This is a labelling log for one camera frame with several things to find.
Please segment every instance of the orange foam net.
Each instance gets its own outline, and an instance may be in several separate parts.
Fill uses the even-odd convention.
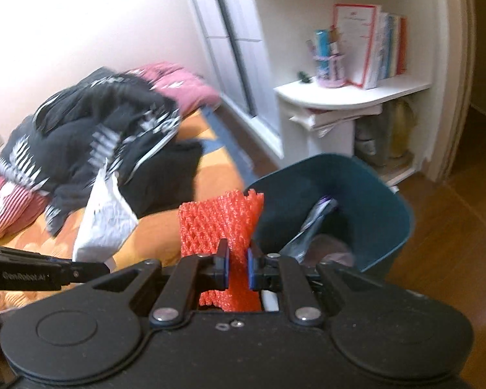
[[[228,240],[228,289],[203,292],[200,305],[214,305],[230,312],[261,310],[258,293],[248,287],[247,248],[263,203],[263,193],[249,190],[244,196],[233,190],[203,202],[184,203],[178,209],[182,257],[216,253],[220,239]]]

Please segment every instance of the white shelf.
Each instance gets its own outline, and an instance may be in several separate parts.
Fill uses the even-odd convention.
[[[428,89],[430,86],[428,81],[404,74],[381,80],[377,88],[367,90],[352,85],[337,89],[322,88],[315,80],[312,83],[292,82],[274,90],[286,102],[300,107],[348,110],[377,105]]]
[[[407,179],[411,175],[416,174],[416,172],[418,172],[418,170],[416,170],[416,167],[410,166],[410,167],[407,167],[405,170],[401,171],[396,176],[394,176],[394,177],[392,177],[388,180],[384,180],[384,182],[387,186],[392,187],[393,185],[397,185],[397,184],[401,183],[403,180]]]

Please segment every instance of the door frame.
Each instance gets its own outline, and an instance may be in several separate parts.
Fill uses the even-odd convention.
[[[445,97],[432,157],[423,168],[434,182],[446,180],[454,164],[469,110],[475,65],[474,0],[446,0],[446,5],[449,52]]]

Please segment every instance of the teal trash bin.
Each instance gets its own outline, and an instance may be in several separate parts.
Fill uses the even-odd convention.
[[[338,201],[339,209],[325,218],[320,232],[344,241],[362,272],[384,278],[412,232],[410,208],[357,158],[320,154],[273,172],[248,189],[265,194],[253,235],[263,253],[280,251],[326,195]]]

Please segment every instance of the sliding closet door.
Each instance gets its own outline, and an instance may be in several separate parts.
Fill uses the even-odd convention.
[[[240,68],[218,0],[193,0],[210,50],[221,92],[240,110],[250,113]]]
[[[271,70],[254,0],[224,0],[230,15],[234,39],[248,79],[254,112],[269,128],[279,133],[279,108],[272,88]]]

